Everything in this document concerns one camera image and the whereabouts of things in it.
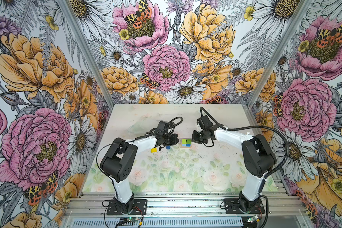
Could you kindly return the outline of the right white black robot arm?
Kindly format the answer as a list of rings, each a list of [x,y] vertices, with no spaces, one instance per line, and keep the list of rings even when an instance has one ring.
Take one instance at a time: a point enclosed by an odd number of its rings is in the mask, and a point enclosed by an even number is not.
[[[250,135],[240,132],[254,126],[227,128],[217,123],[213,124],[207,116],[197,119],[196,126],[198,130],[193,131],[192,142],[207,144],[208,140],[221,141],[242,150],[248,174],[235,205],[241,213],[252,212],[259,204],[268,173],[276,164],[276,157],[266,138],[262,134]]]

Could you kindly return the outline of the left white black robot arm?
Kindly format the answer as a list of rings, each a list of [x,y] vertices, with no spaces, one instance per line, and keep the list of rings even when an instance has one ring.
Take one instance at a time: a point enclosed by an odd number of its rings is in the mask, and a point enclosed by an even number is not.
[[[105,176],[110,178],[115,188],[115,196],[109,202],[113,209],[121,214],[130,214],[135,208],[135,197],[128,180],[138,152],[150,152],[179,143],[178,135],[174,132],[183,118],[176,117],[171,121],[160,121],[156,128],[133,140],[116,138],[104,146],[107,149],[97,165]]]

